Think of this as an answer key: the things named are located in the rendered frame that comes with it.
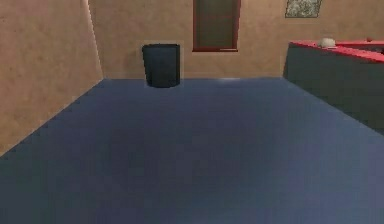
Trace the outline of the large black plastic trash can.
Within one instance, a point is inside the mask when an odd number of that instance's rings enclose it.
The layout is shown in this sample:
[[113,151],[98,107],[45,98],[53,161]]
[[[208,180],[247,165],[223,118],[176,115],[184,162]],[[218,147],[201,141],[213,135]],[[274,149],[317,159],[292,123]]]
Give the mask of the large black plastic trash can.
[[180,46],[178,44],[147,44],[142,47],[146,82],[155,88],[180,84]]

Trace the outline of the red framed window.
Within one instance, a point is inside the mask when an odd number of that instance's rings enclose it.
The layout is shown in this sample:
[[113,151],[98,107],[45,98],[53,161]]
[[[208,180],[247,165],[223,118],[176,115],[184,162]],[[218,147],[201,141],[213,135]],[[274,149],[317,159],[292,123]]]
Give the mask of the red framed window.
[[241,0],[193,0],[193,52],[237,52]]

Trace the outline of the dark counter with red top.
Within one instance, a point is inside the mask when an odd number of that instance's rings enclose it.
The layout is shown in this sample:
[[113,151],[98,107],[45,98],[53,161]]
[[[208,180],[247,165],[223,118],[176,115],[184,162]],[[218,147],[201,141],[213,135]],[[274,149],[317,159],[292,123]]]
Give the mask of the dark counter with red top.
[[283,77],[384,135],[383,54],[291,42]]

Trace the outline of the pale round object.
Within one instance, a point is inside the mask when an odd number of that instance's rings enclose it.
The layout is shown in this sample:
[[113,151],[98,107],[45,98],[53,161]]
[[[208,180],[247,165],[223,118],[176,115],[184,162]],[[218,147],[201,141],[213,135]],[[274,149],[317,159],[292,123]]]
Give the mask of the pale round object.
[[335,48],[336,41],[332,38],[322,38],[318,41],[317,46],[321,48]]

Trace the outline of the framed grey wall picture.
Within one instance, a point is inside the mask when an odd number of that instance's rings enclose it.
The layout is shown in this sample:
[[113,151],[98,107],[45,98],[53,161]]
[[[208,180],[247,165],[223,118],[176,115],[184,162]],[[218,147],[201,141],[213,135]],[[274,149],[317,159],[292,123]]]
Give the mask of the framed grey wall picture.
[[322,0],[287,0],[286,18],[317,18]]

